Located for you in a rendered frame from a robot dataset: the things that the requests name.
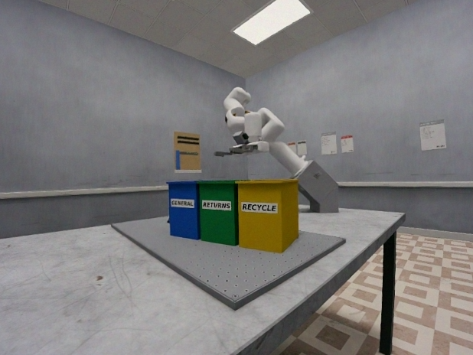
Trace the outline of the blue bin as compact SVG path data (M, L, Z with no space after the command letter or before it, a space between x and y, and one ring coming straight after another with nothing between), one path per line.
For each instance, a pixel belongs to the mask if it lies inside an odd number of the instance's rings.
M200 192L197 181L168 184L170 236L201 239Z

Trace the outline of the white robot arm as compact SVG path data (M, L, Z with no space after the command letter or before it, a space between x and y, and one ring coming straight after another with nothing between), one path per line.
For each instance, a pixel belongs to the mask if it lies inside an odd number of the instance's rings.
M305 155L299 158L285 143L275 142L285 126L266 108L258 112L245 111L250 100L249 93L239 87L224 100L225 123L229 131L235 133L233 139L237 144L268 142L269 153L291 173L291 178L295 178L308 165Z

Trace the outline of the yellow recycle bin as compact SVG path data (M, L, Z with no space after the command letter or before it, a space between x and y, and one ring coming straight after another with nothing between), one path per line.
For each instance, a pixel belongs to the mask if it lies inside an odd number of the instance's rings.
M235 181L239 247L283 253L298 238L298 181Z

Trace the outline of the green returns bin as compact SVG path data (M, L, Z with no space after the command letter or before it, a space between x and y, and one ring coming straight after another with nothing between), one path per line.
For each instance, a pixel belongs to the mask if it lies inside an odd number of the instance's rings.
M201 241L239 245L238 184L197 181L200 188Z

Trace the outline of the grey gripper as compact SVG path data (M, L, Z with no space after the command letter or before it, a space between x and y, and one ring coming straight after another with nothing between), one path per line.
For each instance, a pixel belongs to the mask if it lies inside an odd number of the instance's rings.
M224 157L224 155L254 155L269 152L268 142L254 142L245 145L237 145L229 148L229 152L215 151L215 156Z

